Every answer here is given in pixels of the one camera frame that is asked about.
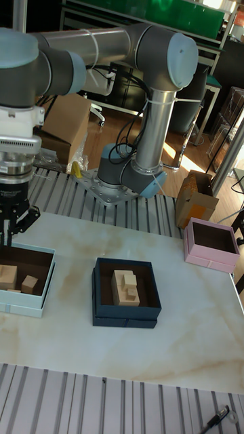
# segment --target wooden block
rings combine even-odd
[[[134,299],[128,298],[128,291],[122,290],[121,284],[122,284],[124,274],[134,275],[133,271],[129,271],[129,270],[115,270],[113,273],[113,277],[111,281],[112,291],[113,291],[113,302],[117,306],[139,306],[140,299],[138,296],[137,289],[136,289],[136,297]]]
[[[134,301],[136,299],[137,290],[127,290],[127,299]]]
[[[38,279],[33,276],[26,276],[25,280],[21,285],[21,291],[25,294],[32,294],[34,287],[36,286]]]
[[[134,274],[124,274],[122,277],[121,287],[122,291],[136,290],[136,276]]]
[[[15,290],[17,271],[16,265],[1,265],[0,290]]]
[[[7,290],[7,291],[11,291],[11,292],[21,292],[20,290]]]

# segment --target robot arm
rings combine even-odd
[[[88,65],[123,61],[144,73],[151,90],[150,111],[136,157],[122,161],[115,171],[105,150],[98,175],[107,184],[123,183],[145,197],[155,194],[154,177],[163,181],[161,153],[174,98],[197,67],[192,39],[146,24],[38,35],[2,28],[0,53],[0,247],[5,220],[11,245],[12,235],[39,217],[28,203],[32,164],[41,147],[33,127],[44,122],[35,96],[78,92]]]

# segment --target navy blue box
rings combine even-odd
[[[111,280],[114,270],[132,270],[136,275],[140,298],[138,307],[113,304]],[[109,325],[108,323],[111,322],[111,326],[115,327],[155,327],[161,311],[161,303],[152,264],[142,261],[98,258],[93,276],[93,304],[94,322],[99,320],[99,325],[105,325],[105,322]]]
[[[96,284],[95,269],[92,273],[92,323],[99,327],[126,327],[126,328],[154,328],[157,320],[126,319],[126,318],[99,318],[96,315]]]

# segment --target floor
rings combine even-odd
[[[98,125],[98,119],[95,115],[91,114],[90,116],[88,137],[84,150],[84,154],[88,156],[89,169],[98,167],[103,147],[108,143],[115,142],[120,129],[131,117],[131,115],[107,108],[103,110],[103,114],[106,118],[105,126],[103,128]],[[134,126],[134,130],[131,134],[132,138],[137,135],[139,128],[140,120],[138,120]],[[203,139],[204,143],[200,146],[193,146],[191,143],[188,144],[182,160],[182,165],[177,172],[165,168],[165,171],[168,173],[167,180],[163,185],[163,190],[166,195],[172,197],[178,196],[178,191],[180,190],[182,181],[187,176],[189,170],[194,169],[205,172],[207,169],[207,166],[209,165],[209,157],[206,152],[209,148],[210,141],[207,134],[203,135]],[[181,149],[182,142],[183,137],[181,135],[168,133],[162,154],[163,163],[173,163],[176,151]],[[244,199],[243,195],[231,190],[231,186],[235,182],[234,178],[226,179],[218,194],[219,202],[213,216],[211,217],[211,221],[218,222],[222,218],[229,216],[241,208]],[[231,225],[234,219],[235,216],[225,220],[223,224]],[[240,253],[241,257],[237,263],[235,271],[235,282],[237,282],[244,273],[244,246],[240,247]],[[244,291],[241,298],[244,304]]]

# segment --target table surface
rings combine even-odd
[[[244,392],[244,316],[229,274],[184,262],[183,241],[42,213],[17,240],[56,249],[42,319],[0,314],[1,362],[181,387]],[[151,261],[153,330],[92,326],[97,257]]]

